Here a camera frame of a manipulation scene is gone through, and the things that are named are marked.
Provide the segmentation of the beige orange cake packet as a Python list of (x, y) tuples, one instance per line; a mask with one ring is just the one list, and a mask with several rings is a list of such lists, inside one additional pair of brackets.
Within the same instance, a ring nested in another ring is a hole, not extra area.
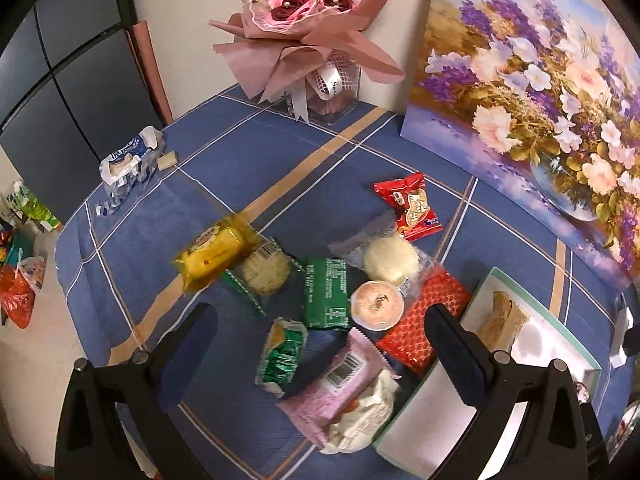
[(491, 314), (477, 337), (490, 352), (509, 351), (528, 320), (528, 314), (506, 292), (494, 292)]

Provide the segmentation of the cream white snack packet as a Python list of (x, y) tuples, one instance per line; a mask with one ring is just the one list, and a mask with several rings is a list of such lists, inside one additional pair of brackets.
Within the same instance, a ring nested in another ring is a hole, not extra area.
[(394, 411), (398, 382), (389, 370), (381, 370), (360, 396), (326, 430), (322, 454), (352, 454), (367, 448)]

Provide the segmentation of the green white packet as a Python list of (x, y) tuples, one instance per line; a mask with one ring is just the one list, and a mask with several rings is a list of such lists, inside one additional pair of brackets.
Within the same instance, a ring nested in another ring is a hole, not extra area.
[(262, 348), (255, 384), (281, 399), (302, 359), (307, 338), (302, 322), (276, 318)]

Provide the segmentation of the small pudding cup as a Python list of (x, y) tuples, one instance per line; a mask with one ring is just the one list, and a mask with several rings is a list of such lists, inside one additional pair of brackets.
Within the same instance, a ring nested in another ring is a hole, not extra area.
[(350, 297), (352, 320), (366, 330), (389, 330), (400, 321), (404, 311), (404, 296), (386, 281), (365, 282)]

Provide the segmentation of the pink snack packet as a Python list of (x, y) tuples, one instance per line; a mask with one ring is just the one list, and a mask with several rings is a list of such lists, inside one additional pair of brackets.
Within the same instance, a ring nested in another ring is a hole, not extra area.
[(326, 444), (328, 427), (369, 387), (381, 370), (389, 370), (398, 381), (399, 375), (373, 342), (353, 328), (329, 367), (302, 392), (279, 402), (278, 408), (321, 450)]

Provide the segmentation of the yellow soft bread packet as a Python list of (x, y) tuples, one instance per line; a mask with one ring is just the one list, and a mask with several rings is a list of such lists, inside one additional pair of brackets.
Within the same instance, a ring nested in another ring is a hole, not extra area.
[(183, 249), (174, 260), (182, 291), (194, 294), (247, 258), (262, 242), (240, 214), (216, 221)]

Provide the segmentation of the round rice cracker green packet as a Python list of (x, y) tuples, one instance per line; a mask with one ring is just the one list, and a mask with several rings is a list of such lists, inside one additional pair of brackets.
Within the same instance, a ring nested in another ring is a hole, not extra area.
[(303, 263), (287, 252), (275, 237), (264, 238), (241, 263), (224, 270), (222, 280), (266, 316), (268, 299), (285, 289), (294, 276), (305, 271)]

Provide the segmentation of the round white bun clear packet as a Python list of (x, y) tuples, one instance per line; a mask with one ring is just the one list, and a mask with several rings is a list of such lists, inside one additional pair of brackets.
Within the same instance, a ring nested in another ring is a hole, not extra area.
[(385, 211), (356, 234), (329, 244), (330, 251), (367, 275), (370, 281), (389, 282), (407, 302), (417, 300), (436, 262), (397, 233), (393, 211)]

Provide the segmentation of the white tray teal rim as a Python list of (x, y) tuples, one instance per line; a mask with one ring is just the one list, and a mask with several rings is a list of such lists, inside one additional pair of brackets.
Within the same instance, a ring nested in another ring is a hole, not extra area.
[[(503, 270), (493, 268), (477, 287), (461, 325), (476, 333), (488, 320), (492, 296), (504, 292), (528, 316), (510, 355), (518, 364), (546, 366), (565, 362), (575, 382), (596, 391), (601, 367), (582, 343), (533, 295)], [(475, 415), (458, 396), (439, 362), (428, 370), (408, 402), (373, 443), (375, 451), (395, 467), (421, 479), (430, 478)]]

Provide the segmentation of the crumpled blue white wrapper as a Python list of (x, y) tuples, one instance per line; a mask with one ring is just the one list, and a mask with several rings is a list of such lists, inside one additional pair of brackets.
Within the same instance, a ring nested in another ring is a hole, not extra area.
[(96, 216), (114, 214), (136, 185), (145, 188), (164, 153), (163, 133), (153, 126), (147, 126), (122, 148), (106, 156), (99, 166), (106, 200), (94, 206)]

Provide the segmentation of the dark green snack packet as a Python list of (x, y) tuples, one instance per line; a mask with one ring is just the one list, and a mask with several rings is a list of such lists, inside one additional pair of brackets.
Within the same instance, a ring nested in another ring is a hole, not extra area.
[(349, 328), (347, 264), (337, 258), (311, 258), (305, 266), (303, 322), (311, 330)]

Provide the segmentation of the red cartoon snack packet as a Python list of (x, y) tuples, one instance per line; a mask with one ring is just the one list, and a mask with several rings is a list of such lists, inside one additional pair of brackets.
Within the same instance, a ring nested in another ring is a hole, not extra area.
[(375, 183), (373, 189), (395, 211), (396, 232), (404, 240), (414, 242), (442, 230), (442, 224), (428, 203), (423, 172)]

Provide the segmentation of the blue plaid tablecloth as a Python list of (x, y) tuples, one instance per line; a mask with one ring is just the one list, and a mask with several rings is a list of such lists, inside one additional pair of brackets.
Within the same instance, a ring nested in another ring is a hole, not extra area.
[[(256, 205), (252, 221), (297, 258), (325, 257), (330, 245), (384, 214), (375, 182), (421, 171), (442, 232), (420, 241), (467, 289), (492, 268), (514, 278), (602, 366), (593, 406), (612, 434), (628, 402), (630, 366), (608, 364), (613, 321), (634, 292), (611, 292), (533, 216), (488, 184), (400, 136), (399, 116), (362, 104), (332, 128), (309, 127), (229, 89), (165, 131), (177, 168), (131, 193), (116, 214), (96, 215), (93, 191), (67, 221), (55, 248), (82, 348), (96, 365), (117, 348), (150, 348), (193, 308), (175, 256), (228, 211)], [(202, 300), (218, 332), (170, 417), (216, 479), (398, 479), (373, 450), (324, 456), (291, 425), (255, 372), (271, 322), (299, 312), (291, 283), (262, 312), (223, 282)]]

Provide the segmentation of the small beige eraser block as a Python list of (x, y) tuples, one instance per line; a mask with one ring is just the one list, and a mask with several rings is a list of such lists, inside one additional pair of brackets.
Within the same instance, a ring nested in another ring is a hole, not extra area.
[(178, 157), (174, 151), (165, 153), (157, 159), (156, 166), (160, 171), (174, 168), (178, 165)]

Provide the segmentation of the dark cabinet doors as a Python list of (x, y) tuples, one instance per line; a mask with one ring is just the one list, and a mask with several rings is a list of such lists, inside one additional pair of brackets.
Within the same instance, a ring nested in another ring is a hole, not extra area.
[(164, 125), (136, 21), (134, 0), (37, 0), (2, 52), (2, 151), (61, 222), (100, 184), (104, 157)]

